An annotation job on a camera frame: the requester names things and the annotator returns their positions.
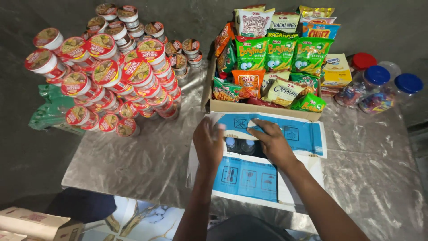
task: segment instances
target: orange snack bag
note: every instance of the orange snack bag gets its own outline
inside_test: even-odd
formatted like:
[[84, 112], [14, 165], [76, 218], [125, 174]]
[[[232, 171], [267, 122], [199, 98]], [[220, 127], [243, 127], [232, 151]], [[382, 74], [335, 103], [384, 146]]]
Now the orange snack bag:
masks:
[[232, 70], [234, 84], [242, 86], [238, 93], [238, 99], [260, 98], [260, 87], [262, 86], [265, 69], [259, 70]]
[[230, 38], [232, 38], [232, 40], [235, 39], [235, 35], [233, 34], [233, 30], [232, 30], [232, 24], [233, 23], [227, 23], [226, 26], [224, 26], [223, 30], [221, 30], [220, 35], [217, 36], [215, 39], [215, 56], [216, 57], [219, 57], [221, 52], [223, 52], [223, 49], [224, 47], [226, 47]]

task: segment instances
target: hand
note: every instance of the hand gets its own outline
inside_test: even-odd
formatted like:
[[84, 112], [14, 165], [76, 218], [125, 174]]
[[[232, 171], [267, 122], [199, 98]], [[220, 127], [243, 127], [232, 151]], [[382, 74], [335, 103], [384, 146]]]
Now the hand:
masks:
[[213, 129], [210, 118], [205, 117], [193, 133], [193, 143], [199, 160], [199, 169], [205, 174], [217, 173], [220, 161], [223, 158], [224, 124], [218, 124]]
[[299, 162], [282, 135], [278, 124], [260, 119], [252, 119], [252, 121], [260, 126], [265, 133], [253, 128], [247, 128], [247, 131], [261, 141], [263, 153], [269, 160], [281, 169], [288, 169]]

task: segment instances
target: blue jar lid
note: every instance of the blue jar lid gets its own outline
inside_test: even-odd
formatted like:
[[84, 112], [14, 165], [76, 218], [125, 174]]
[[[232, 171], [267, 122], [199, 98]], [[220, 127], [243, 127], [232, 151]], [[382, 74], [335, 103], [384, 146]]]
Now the blue jar lid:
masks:
[[253, 146], [254, 145], [254, 141], [246, 140], [246, 142], [247, 142], [247, 145], [249, 145], [249, 146]]
[[371, 66], [364, 71], [364, 78], [375, 85], [383, 85], [389, 81], [391, 75], [382, 66]]
[[227, 146], [232, 146], [235, 144], [235, 139], [233, 139], [232, 137], [226, 137], [226, 145]]
[[399, 90], [407, 94], [414, 94], [424, 87], [421, 79], [409, 73], [400, 74], [395, 78], [394, 83]]

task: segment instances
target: water bottle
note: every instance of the water bottle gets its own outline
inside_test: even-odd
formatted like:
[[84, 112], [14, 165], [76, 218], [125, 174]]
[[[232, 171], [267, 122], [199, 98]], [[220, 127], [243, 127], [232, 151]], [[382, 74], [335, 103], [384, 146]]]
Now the water bottle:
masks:
[[254, 141], [251, 140], [242, 140], [240, 144], [239, 154], [252, 156], [256, 146], [254, 145]]
[[226, 147], [228, 152], [236, 152], [235, 139], [233, 139], [232, 137], [226, 137], [225, 142], [226, 142]]

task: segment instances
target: silver tarp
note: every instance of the silver tarp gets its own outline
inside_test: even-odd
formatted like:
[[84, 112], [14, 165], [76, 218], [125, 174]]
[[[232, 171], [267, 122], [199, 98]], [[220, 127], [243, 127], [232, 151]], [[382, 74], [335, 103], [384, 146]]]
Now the silver tarp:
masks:
[[[138, 118], [141, 134], [87, 132], [62, 185], [185, 208], [187, 160], [200, 109], [207, 63], [183, 86], [175, 121]], [[321, 159], [326, 191], [372, 240], [428, 239], [428, 209], [407, 130], [396, 108], [377, 115], [327, 99], [324, 122], [328, 158]], [[277, 226], [316, 233], [309, 216], [212, 198], [211, 213], [251, 214]]]

